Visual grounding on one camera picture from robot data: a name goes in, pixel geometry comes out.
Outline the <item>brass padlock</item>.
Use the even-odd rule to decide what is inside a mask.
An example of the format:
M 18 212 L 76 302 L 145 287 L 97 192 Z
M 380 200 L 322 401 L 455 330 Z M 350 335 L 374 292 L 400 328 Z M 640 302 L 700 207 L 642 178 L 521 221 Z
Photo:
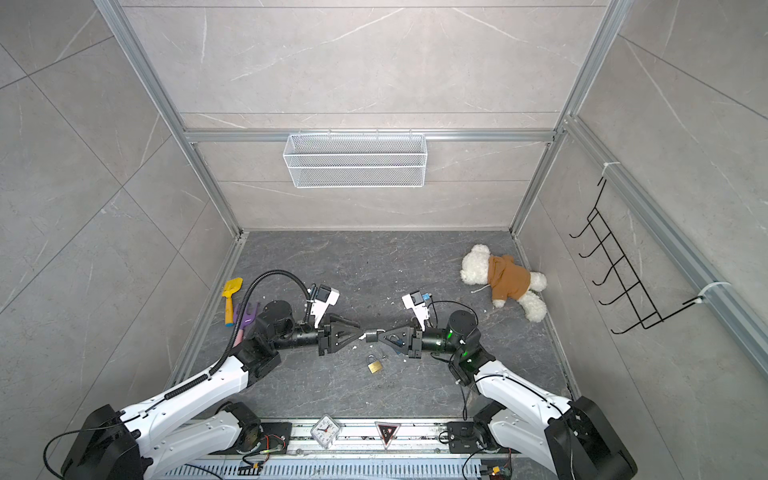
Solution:
M 367 357 L 367 368 L 371 374 L 375 374 L 382 370 L 383 365 L 374 355 L 369 355 Z

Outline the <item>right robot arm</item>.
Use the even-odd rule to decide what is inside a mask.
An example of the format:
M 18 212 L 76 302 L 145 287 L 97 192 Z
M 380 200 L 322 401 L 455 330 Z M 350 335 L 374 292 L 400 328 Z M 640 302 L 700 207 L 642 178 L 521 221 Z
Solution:
M 418 358 L 447 354 L 455 380 L 474 387 L 489 403 L 473 417 L 481 450 L 512 449 L 560 479 L 631 479 L 638 466 L 599 406 L 585 396 L 555 395 L 512 372 L 481 344 L 477 316 L 454 311 L 444 328 L 367 331 L 367 342 L 382 342 Z

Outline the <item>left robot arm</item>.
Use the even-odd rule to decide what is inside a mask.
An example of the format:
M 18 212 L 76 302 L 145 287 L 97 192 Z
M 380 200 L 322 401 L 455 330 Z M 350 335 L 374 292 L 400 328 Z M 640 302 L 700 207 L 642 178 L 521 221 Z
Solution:
M 304 316 L 293 319 L 289 306 L 267 304 L 249 324 L 239 314 L 217 362 L 174 388 L 121 411 L 106 405 L 72 431 L 75 440 L 58 479 L 142 479 L 159 462 L 151 447 L 185 421 L 250 386 L 280 362 L 282 348 L 316 345 L 321 355 L 335 353 L 361 335 L 358 323 L 327 311 L 337 290 L 303 288 Z

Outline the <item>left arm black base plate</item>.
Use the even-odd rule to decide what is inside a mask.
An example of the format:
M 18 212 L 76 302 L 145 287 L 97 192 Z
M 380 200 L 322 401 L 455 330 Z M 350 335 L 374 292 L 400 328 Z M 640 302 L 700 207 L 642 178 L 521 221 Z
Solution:
M 248 427 L 235 440 L 232 447 L 213 452 L 213 455 L 260 454 L 269 450 L 271 453 L 285 453 L 290 443 L 293 424 L 291 422 L 262 423 L 258 427 Z

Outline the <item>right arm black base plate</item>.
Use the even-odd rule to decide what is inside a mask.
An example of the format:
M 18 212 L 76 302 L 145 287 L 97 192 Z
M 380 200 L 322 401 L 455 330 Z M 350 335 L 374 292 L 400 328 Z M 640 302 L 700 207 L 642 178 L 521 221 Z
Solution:
M 499 449 L 491 434 L 476 422 L 448 422 L 446 432 L 447 445 L 452 454 L 495 453 Z

